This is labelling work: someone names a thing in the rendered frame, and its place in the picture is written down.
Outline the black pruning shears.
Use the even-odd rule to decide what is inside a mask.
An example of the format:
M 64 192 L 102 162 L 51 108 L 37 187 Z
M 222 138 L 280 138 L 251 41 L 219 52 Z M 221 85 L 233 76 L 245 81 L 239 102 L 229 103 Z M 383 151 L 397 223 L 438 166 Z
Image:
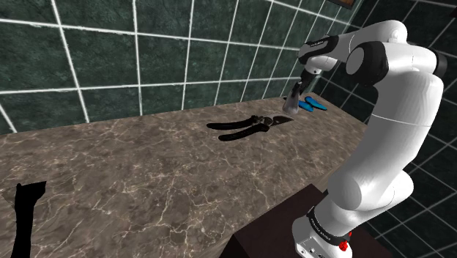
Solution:
M 208 123 L 207 127 L 213 130 L 235 130 L 235 133 L 218 136 L 220 141 L 235 141 L 258 132 L 267 132 L 271 127 L 291 122 L 294 119 L 284 114 L 269 114 L 265 116 L 253 115 L 248 119 L 237 122 Z

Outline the dark robot stand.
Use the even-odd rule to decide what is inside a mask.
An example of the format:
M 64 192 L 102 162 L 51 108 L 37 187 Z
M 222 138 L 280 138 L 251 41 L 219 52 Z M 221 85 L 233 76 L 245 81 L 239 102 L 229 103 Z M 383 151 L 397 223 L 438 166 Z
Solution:
M 310 238 L 297 244 L 292 223 L 304 217 L 327 192 L 308 185 L 235 232 L 218 258 L 330 258 Z M 332 244 L 339 254 L 352 258 L 393 258 L 393 255 L 362 227 Z

